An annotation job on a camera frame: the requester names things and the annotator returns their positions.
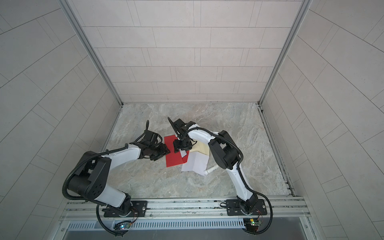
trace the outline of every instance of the work surface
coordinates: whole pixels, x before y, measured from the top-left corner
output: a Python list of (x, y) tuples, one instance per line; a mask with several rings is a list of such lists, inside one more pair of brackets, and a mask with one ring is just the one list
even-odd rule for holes
[[(226, 130), (244, 154), (242, 168), (250, 186), (266, 195), (288, 194), (254, 103), (126, 104), (107, 149), (134, 141), (143, 133), (147, 120), (150, 131), (162, 137), (175, 134), (168, 116), (173, 121), (193, 121), (211, 131)], [(207, 168), (214, 165), (210, 154)], [(181, 172), (181, 165), (166, 167), (165, 157), (155, 162), (138, 159), (123, 164), (110, 172), (108, 184), (132, 198), (236, 196), (224, 169), (207, 176)]]

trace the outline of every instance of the white paper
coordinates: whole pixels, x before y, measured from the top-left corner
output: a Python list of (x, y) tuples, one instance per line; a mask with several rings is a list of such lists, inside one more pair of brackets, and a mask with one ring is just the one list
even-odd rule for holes
[(205, 176), (205, 170), (207, 169), (209, 156), (200, 152), (190, 152), (188, 155), (188, 161), (181, 167), (181, 171), (194, 171), (197, 174)]
[(185, 150), (180, 150), (180, 153), (181, 153), (181, 157), (184, 157), (185, 155), (187, 155), (187, 151)]

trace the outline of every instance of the yellow paper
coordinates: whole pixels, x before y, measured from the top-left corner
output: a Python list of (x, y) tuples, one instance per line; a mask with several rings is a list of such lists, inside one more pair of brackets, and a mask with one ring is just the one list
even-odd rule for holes
[(197, 143), (195, 145), (193, 145), (192, 149), (189, 150), (189, 152), (200, 152), (202, 154), (209, 156), (209, 146), (208, 146), (208, 144), (204, 144), (200, 141), (197, 141)]

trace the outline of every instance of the black mounting plate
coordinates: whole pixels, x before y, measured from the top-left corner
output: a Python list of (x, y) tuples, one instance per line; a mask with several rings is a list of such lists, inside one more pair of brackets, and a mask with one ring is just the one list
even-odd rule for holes
[[(132, 202), (132, 207), (136, 208), (137, 211), (139, 212), (139, 217), (144, 217), (145, 212), (147, 211), (147, 201), (131, 201)], [(131, 211), (127, 216), (125, 217), (133, 217), (134, 212)], [(120, 217), (117, 214), (113, 214), (111, 212), (104, 212), (104, 217)]]
[[(228, 216), (247, 216), (243, 214), (243, 212), (240, 210), (240, 204), (238, 199), (227, 199), (225, 200), (225, 203), (227, 204), (227, 214)], [(255, 208), (257, 208), (262, 215), (267, 215), (266, 208), (263, 208), (265, 206), (263, 199), (258, 199), (255, 204)], [(252, 215), (259, 215), (259, 212), (254, 211)]]

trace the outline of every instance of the side wall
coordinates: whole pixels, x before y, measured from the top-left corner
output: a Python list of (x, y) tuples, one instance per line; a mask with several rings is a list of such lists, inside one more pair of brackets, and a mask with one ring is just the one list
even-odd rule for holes
[(256, 102), (301, 1), (68, 0), (123, 102)]
[(0, 239), (39, 240), (119, 104), (56, 0), (0, 1), (0, 15)]
[(379, 0), (314, 0), (262, 105), (324, 239), (384, 237), (383, 16)]

